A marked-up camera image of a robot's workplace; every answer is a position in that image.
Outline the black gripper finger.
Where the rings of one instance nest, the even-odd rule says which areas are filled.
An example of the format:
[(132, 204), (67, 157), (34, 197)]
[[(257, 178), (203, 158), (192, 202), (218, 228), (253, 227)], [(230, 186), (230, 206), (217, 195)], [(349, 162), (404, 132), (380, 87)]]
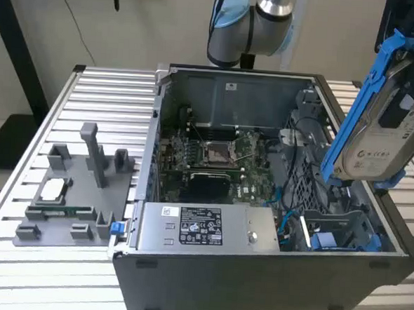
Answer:
[(383, 9), (380, 26), (378, 28), (378, 34), (375, 40), (375, 49), (379, 50), (382, 43), (391, 35), (393, 35), (393, 12), (398, 5), (399, 0), (386, 0), (386, 4)]
[(399, 75), (399, 90), (378, 120), (383, 128), (397, 128), (414, 105), (414, 58)]

